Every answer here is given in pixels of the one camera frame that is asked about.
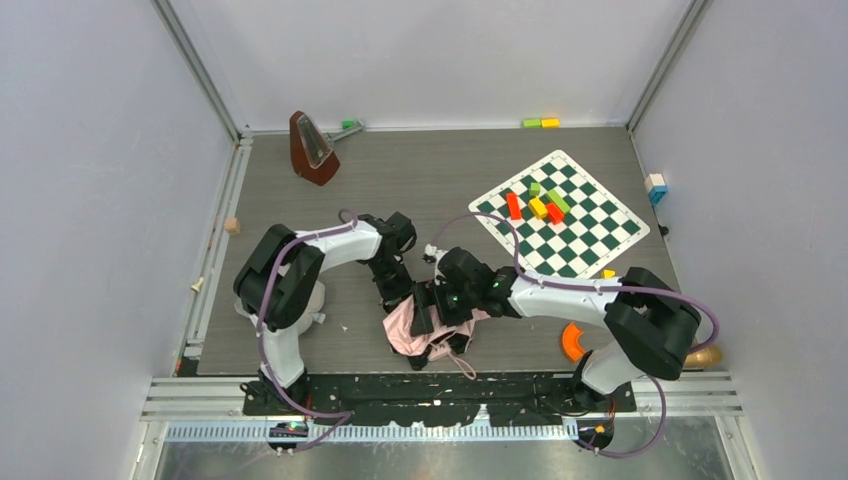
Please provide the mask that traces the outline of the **pink and black folding umbrella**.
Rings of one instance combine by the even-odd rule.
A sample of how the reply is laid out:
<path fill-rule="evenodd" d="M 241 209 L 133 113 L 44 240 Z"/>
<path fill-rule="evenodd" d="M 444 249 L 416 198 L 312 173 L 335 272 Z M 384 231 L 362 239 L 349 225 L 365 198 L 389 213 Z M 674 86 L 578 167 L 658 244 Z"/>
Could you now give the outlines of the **pink and black folding umbrella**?
<path fill-rule="evenodd" d="M 431 362 L 450 359 L 468 379 L 475 380 L 477 372 L 461 358 L 474 338 L 476 324 L 489 319 L 490 316 L 482 311 L 473 309 L 470 320 L 460 325 L 445 325 L 435 306 L 428 307 L 423 319 L 430 321 L 432 330 L 414 334 L 416 326 L 414 301 L 412 297 L 403 300 L 383 320 L 383 328 L 391 350 L 406 358 L 413 371 L 422 371 Z"/>

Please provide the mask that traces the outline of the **small red block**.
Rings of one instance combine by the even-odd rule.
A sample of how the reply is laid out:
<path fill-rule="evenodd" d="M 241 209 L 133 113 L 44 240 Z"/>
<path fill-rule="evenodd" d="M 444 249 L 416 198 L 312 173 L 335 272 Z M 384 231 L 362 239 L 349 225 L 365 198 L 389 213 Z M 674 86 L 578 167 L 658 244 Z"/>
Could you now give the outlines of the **small red block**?
<path fill-rule="evenodd" d="M 558 206 L 556 206 L 555 204 L 547 204 L 546 210 L 547 218 L 552 224 L 557 225 L 563 222 L 564 213 Z"/>

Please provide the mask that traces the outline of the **blue and white block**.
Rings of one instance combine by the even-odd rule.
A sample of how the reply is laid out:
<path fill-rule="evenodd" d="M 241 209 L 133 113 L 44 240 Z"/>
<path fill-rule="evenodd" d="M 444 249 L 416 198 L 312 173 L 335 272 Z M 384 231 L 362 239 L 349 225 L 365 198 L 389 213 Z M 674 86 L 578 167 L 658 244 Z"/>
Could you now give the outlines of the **blue and white block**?
<path fill-rule="evenodd" d="M 668 185 L 659 173 L 651 173 L 646 176 L 645 188 L 652 206 L 657 206 L 668 193 Z"/>

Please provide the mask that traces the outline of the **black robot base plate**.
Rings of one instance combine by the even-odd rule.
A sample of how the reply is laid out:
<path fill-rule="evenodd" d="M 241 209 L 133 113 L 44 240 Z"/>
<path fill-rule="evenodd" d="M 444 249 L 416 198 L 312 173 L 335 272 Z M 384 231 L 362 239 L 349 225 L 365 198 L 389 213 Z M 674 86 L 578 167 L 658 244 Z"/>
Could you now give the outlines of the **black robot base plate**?
<path fill-rule="evenodd" d="M 570 389 L 568 372 L 309 374 L 290 396 L 331 426 L 348 413 L 351 426 L 466 426 L 479 414 L 493 426 L 552 425 L 589 414 Z"/>

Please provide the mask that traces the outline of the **green white chessboard mat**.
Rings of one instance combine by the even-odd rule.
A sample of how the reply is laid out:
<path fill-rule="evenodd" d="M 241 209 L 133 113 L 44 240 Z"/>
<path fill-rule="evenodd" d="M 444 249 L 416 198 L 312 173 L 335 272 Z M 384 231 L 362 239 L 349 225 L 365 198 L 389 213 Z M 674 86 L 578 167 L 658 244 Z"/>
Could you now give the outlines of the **green white chessboard mat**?
<path fill-rule="evenodd" d="M 541 185 L 531 196 L 532 183 Z M 570 205 L 562 223 L 536 219 L 527 206 L 538 197 L 552 204 L 556 190 Z M 511 220 L 505 195 L 517 194 L 523 218 Z M 509 254 L 519 252 L 520 265 L 543 275 L 590 278 L 650 232 L 648 224 L 562 150 L 555 150 L 493 187 L 468 204 L 482 212 L 482 226 Z"/>

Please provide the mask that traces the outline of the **orange curved block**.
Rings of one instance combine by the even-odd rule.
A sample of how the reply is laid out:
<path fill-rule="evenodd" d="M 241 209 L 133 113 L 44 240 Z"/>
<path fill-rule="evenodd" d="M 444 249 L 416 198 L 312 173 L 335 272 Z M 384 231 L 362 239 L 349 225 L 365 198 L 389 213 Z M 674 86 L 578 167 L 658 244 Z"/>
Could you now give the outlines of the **orange curved block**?
<path fill-rule="evenodd" d="M 586 350 L 580 343 L 582 335 L 583 331 L 575 322 L 571 322 L 563 329 L 560 337 L 560 345 L 565 357 L 575 364 L 586 354 Z"/>

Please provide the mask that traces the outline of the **small white chess piece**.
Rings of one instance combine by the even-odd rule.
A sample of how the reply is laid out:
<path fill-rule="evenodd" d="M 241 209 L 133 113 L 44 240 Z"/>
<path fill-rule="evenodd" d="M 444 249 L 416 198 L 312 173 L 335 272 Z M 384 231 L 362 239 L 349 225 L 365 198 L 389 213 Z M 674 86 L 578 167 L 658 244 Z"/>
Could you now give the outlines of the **small white chess piece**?
<path fill-rule="evenodd" d="M 193 283 L 190 286 L 190 289 L 195 293 L 199 293 L 200 290 L 202 289 L 203 283 L 204 283 L 204 278 L 200 277 L 195 283 Z"/>

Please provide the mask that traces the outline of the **brown wooden metronome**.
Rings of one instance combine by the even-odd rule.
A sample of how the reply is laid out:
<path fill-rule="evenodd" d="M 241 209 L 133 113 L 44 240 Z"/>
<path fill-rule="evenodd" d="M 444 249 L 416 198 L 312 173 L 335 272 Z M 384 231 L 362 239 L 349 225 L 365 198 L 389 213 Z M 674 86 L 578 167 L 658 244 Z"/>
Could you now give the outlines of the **brown wooden metronome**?
<path fill-rule="evenodd" d="M 302 111 L 290 117 L 289 127 L 293 171 L 315 185 L 327 184 L 340 168 L 339 158 L 329 140 Z"/>

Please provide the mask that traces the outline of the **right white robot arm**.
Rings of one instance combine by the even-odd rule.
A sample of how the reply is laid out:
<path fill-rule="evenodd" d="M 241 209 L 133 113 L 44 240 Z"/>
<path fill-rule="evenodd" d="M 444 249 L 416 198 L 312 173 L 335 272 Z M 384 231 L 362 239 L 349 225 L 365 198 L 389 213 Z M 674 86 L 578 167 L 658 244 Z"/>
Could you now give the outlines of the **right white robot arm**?
<path fill-rule="evenodd" d="M 458 326 L 475 311 L 491 318 L 551 317 L 603 327 L 612 340 L 577 361 L 569 390 L 599 400 L 642 376 L 680 377 L 701 316 L 651 271 L 632 267 L 611 279 L 558 279 L 504 266 L 497 270 L 460 247 L 425 256 L 433 279 L 411 290 L 412 334 L 435 323 Z"/>

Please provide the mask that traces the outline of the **long green block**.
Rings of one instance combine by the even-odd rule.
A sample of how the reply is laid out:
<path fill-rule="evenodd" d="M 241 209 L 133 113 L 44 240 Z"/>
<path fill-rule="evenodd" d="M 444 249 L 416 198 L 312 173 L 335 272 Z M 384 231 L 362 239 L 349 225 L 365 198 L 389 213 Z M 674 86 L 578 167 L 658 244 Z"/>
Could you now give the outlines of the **long green block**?
<path fill-rule="evenodd" d="M 547 199 L 557 207 L 557 209 L 563 214 L 567 214 L 570 212 L 570 205 L 565 201 L 565 199 L 556 191 L 556 190 L 547 190 L 545 192 Z"/>

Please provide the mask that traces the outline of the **yellow block on chessboard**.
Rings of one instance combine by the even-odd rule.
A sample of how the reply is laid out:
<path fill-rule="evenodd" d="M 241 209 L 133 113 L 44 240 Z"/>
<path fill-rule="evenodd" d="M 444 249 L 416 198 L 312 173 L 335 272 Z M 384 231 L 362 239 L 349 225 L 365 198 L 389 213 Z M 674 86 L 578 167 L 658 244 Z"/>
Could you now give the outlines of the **yellow block on chessboard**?
<path fill-rule="evenodd" d="M 544 202 L 538 198 L 530 198 L 527 206 L 536 219 L 545 219 L 548 216 L 548 210 Z"/>

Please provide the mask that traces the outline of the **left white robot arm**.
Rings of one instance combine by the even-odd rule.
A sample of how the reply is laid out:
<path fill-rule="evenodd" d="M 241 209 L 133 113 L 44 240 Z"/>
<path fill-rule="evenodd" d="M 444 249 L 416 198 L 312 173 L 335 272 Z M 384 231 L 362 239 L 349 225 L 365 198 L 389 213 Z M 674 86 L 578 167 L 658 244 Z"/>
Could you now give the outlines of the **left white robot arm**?
<path fill-rule="evenodd" d="M 381 306 L 390 313 L 412 294 L 403 254 L 416 240 L 411 219 L 400 212 L 387 219 L 362 214 L 311 231 L 272 225 L 233 285 L 240 308 L 257 329 L 262 377 L 285 390 L 305 377 L 299 337 L 322 308 L 322 272 L 348 263 L 367 266 Z"/>

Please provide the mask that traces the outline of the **long red block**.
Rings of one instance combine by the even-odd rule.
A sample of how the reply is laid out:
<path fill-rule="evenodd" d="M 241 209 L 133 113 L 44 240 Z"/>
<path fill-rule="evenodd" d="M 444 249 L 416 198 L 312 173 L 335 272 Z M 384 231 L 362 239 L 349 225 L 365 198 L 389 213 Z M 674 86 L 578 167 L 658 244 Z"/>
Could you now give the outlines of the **long red block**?
<path fill-rule="evenodd" d="M 523 218 L 523 214 L 517 194 L 514 192 L 509 192 L 505 195 L 505 200 L 508 207 L 510 219 L 514 221 L 521 220 Z"/>

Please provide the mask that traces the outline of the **small wooden cube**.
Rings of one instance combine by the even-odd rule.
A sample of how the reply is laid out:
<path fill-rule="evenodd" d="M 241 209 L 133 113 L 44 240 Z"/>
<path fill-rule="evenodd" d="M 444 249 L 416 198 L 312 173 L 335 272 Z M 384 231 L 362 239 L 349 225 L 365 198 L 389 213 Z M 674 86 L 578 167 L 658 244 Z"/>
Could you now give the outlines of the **small wooden cube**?
<path fill-rule="evenodd" d="M 238 235 L 241 232 L 241 224 L 237 218 L 228 218 L 224 222 L 224 230 L 230 235 Z"/>

